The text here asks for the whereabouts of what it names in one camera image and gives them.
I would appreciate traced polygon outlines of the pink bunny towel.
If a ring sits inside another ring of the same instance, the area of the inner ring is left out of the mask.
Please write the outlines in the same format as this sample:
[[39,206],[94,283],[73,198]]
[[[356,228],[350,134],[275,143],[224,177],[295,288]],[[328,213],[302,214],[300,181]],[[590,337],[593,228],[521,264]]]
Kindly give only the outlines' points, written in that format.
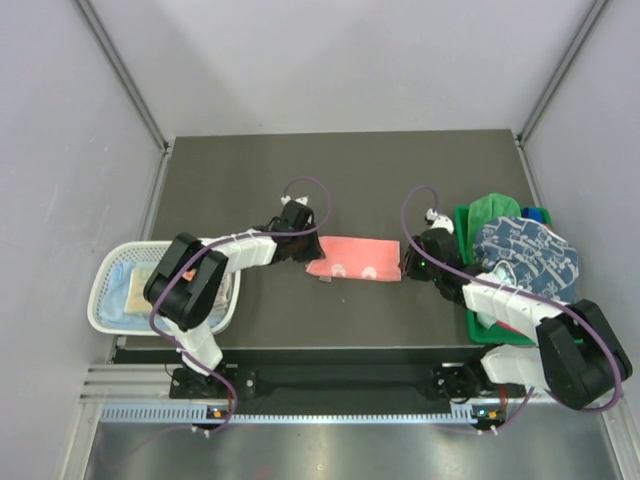
[[399,282],[400,242],[373,238],[321,236],[324,257],[311,261],[306,272],[318,278]]

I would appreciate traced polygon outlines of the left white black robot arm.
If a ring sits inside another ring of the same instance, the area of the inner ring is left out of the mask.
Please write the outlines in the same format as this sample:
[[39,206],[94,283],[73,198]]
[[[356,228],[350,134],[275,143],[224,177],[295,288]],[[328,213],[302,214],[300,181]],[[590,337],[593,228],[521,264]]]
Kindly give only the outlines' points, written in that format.
[[150,328],[180,353],[179,378],[205,396],[220,394],[227,383],[208,320],[224,278],[287,259],[309,263],[324,257],[308,199],[282,201],[281,213],[265,226],[208,244],[188,233],[176,236],[143,288],[152,306]]

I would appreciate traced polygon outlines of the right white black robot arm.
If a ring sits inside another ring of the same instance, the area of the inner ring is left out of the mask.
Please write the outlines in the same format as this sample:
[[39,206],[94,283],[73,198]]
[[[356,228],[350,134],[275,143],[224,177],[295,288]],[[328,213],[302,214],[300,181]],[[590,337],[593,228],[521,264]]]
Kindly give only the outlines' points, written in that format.
[[604,412],[619,403],[633,367],[596,303],[566,303],[509,286],[462,262],[454,233],[444,227],[407,240],[405,276],[433,283],[444,299],[492,316],[529,341],[490,344],[469,360],[466,380],[474,393],[487,396],[514,384],[544,390],[576,411]]

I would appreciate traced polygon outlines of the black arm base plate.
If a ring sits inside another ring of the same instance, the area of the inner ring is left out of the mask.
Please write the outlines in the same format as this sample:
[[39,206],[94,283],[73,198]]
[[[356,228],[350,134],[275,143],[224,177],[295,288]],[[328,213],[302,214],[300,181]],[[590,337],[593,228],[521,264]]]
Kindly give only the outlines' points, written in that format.
[[242,414],[443,413],[449,405],[487,398],[502,405],[519,398],[518,386],[475,383],[460,365],[418,364],[221,364],[227,381],[211,396],[172,373],[169,397],[180,400],[239,400]]

